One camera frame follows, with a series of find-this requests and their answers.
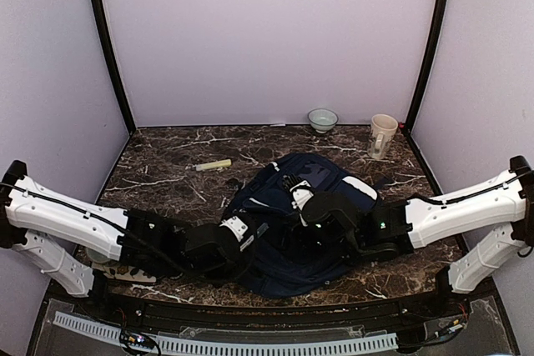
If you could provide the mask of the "navy blue student backpack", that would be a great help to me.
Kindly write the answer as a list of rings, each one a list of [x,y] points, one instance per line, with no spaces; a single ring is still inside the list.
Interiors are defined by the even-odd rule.
[[[222,220],[247,213],[258,224],[254,261],[237,281],[266,298],[308,293],[364,262],[350,261],[344,242],[311,248],[294,242],[291,229],[299,224],[299,212],[282,186],[286,174],[303,178],[320,191],[343,193],[365,212],[381,205],[375,186],[318,154],[290,153],[259,170],[235,194]]]

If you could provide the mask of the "yellow highlighter pen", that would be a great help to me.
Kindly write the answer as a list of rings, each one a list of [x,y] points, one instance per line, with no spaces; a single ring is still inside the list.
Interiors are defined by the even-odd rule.
[[[218,161],[209,162],[209,163],[197,164],[195,166],[195,170],[197,172],[200,172],[200,171],[206,171],[206,170],[216,169],[216,168],[227,168],[227,167],[230,167],[231,165],[232,165],[232,161],[230,159],[223,159],[223,160],[218,160]]]

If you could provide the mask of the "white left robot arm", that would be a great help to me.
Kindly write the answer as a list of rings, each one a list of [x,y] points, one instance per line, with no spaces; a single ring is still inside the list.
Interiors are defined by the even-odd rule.
[[[1,246],[25,254],[100,319],[118,312],[103,272],[79,263],[65,239],[154,278],[189,276],[207,283],[237,281],[258,241],[255,221],[236,213],[220,223],[190,227],[138,209],[107,208],[55,193],[15,160],[1,179]]]

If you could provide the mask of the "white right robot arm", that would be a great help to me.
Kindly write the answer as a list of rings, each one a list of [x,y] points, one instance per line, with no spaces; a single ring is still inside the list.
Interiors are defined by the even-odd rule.
[[[442,318],[507,260],[533,250],[533,170],[522,156],[483,183],[428,198],[414,194],[365,212],[342,193],[320,191],[295,175],[283,179],[301,222],[315,234],[344,237],[352,262],[387,261],[443,238],[486,226],[493,229],[436,275],[426,311]]]

